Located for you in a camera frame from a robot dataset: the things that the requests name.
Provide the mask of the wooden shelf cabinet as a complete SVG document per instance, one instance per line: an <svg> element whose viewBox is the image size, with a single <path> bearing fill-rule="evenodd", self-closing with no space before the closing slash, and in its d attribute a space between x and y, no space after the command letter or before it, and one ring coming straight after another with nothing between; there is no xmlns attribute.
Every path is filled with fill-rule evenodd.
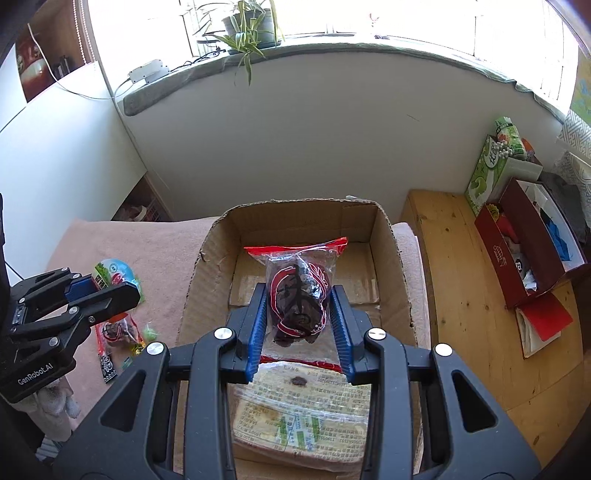
<svg viewBox="0 0 591 480"><path fill-rule="evenodd" d="M19 78L27 102L76 69L95 61L87 1L45 1L16 42Z"/></svg>

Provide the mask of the yellow candy packet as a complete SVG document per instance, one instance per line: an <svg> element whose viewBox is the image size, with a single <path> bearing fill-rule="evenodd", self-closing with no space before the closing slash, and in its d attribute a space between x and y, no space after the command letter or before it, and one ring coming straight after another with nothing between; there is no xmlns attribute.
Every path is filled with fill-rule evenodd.
<svg viewBox="0 0 591 480"><path fill-rule="evenodd" d="M129 354L125 357L125 359L122 362L122 369L126 370L135 360L136 357L138 357L142 351L144 350L145 345L144 344L133 344L129 346Z"/></svg>

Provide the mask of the red-edged dried fruit bag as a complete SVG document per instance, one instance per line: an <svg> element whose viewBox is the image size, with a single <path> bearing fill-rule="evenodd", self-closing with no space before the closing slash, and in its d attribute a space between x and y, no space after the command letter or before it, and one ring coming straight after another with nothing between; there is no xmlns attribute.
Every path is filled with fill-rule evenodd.
<svg viewBox="0 0 591 480"><path fill-rule="evenodd" d="M267 316L274 342L283 347L315 342L328 324L335 264L349 245L337 239L303 246L246 246L266 267Z"/></svg>

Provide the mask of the white lace tablecloth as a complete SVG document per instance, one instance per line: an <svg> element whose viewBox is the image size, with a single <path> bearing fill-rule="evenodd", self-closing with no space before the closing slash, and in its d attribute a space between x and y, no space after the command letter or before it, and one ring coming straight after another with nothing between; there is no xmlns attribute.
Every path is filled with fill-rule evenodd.
<svg viewBox="0 0 591 480"><path fill-rule="evenodd" d="M555 164L557 173L578 188L583 206L590 208L590 126L570 110L557 143L565 150Z"/></svg>

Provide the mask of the large cracker packet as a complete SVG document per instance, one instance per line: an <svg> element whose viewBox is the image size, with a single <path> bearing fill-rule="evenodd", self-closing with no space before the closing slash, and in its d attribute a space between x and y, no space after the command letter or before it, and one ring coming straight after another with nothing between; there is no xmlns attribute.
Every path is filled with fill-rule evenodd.
<svg viewBox="0 0 591 480"><path fill-rule="evenodd" d="M332 370L266 363L249 384L228 387L232 440L283 463L352 472L365 455L370 394Z"/></svg>

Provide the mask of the dark red gift box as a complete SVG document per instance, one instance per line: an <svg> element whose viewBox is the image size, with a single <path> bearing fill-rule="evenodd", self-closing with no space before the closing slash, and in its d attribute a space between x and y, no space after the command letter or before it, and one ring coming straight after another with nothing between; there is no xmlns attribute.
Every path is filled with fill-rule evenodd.
<svg viewBox="0 0 591 480"><path fill-rule="evenodd" d="M570 223L544 185L513 178L500 206L529 262L537 295L590 272Z"/></svg>

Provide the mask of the red booklet on floor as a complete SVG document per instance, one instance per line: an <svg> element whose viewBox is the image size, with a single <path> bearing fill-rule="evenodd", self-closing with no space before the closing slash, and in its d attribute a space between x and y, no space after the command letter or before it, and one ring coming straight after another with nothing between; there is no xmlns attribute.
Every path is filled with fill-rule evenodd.
<svg viewBox="0 0 591 480"><path fill-rule="evenodd" d="M519 306L516 319L522 352L528 359L559 339L573 318L553 293L546 293Z"/></svg>

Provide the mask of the white power adapter box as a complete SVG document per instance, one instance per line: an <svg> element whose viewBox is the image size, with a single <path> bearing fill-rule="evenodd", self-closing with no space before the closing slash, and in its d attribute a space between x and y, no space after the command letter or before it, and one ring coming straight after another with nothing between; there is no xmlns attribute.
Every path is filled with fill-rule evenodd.
<svg viewBox="0 0 591 480"><path fill-rule="evenodd" d="M140 81L149 84L167 76L169 73L170 69L160 59L154 59L148 64L131 70L128 73L128 78L133 84Z"/></svg>

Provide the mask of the round jelly cup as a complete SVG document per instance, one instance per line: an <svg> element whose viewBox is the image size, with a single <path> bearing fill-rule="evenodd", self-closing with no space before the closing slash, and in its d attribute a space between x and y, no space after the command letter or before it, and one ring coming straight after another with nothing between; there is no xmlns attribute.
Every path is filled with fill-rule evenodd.
<svg viewBox="0 0 591 480"><path fill-rule="evenodd" d="M101 260L93 267L91 276L98 289L105 289L120 283L130 283L139 292L139 302L144 300L138 277L129 265L119 259L109 258Z"/></svg>

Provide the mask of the open cardboard box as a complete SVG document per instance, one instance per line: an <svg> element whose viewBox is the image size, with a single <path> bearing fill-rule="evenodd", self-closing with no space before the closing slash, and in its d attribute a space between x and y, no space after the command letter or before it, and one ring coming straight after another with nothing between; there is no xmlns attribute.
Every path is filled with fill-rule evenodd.
<svg viewBox="0 0 591 480"><path fill-rule="evenodd" d="M239 479L351 479L362 468L370 387L346 379L332 319L361 313L418 342L400 249L369 200L242 205L200 246L177 341L197 342L235 313L263 319L259 368L228 389Z"/></svg>

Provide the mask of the green gift bag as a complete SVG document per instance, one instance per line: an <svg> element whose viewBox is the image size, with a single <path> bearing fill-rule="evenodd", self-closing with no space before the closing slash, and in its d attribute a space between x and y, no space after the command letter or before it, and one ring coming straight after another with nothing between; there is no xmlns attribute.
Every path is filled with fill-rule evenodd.
<svg viewBox="0 0 591 480"><path fill-rule="evenodd" d="M510 117L495 120L495 134L488 135L465 191L475 216L489 202L497 201L513 179L536 181L543 166L533 147L519 133Z"/></svg>

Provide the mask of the pale green candy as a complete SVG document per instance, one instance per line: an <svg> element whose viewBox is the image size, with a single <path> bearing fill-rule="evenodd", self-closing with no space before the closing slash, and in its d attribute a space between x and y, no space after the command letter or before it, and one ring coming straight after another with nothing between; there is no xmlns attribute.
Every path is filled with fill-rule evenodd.
<svg viewBox="0 0 591 480"><path fill-rule="evenodd" d="M157 332L150 326L150 324L146 324L142 330L142 337L143 340L147 343L151 343L157 340L158 334Z"/></svg>

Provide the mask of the red shoe box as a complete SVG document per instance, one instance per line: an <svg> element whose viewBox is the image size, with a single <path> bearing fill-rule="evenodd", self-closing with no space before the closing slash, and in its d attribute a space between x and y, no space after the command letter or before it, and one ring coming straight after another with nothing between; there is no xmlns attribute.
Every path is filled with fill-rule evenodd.
<svg viewBox="0 0 591 480"><path fill-rule="evenodd" d="M516 203L505 203L505 206L509 208L509 222L520 240L521 253L537 283L535 291L525 288L509 246L487 207L481 210L475 225L497 274L506 306L514 308L544 295L570 280L572 275L565 270L536 209Z"/></svg>

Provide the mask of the potted spider plant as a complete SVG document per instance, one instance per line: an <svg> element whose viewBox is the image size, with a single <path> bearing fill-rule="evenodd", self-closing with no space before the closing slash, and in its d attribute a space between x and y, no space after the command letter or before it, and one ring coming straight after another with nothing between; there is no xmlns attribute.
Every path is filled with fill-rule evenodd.
<svg viewBox="0 0 591 480"><path fill-rule="evenodd" d="M238 55L236 68L245 71L252 85L253 63L266 60L264 50L280 46L276 2L204 1L194 8L199 21L197 33L223 44L230 55Z"/></svg>

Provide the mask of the landscape scroll painting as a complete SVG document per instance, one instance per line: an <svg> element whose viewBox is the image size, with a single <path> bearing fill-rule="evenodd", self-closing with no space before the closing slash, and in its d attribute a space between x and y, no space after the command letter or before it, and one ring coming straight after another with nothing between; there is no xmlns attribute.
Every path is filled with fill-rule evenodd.
<svg viewBox="0 0 591 480"><path fill-rule="evenodd" d="M576 81L570 109L587 124L591 116L591 64L582 51L579 52Z"/></svg>

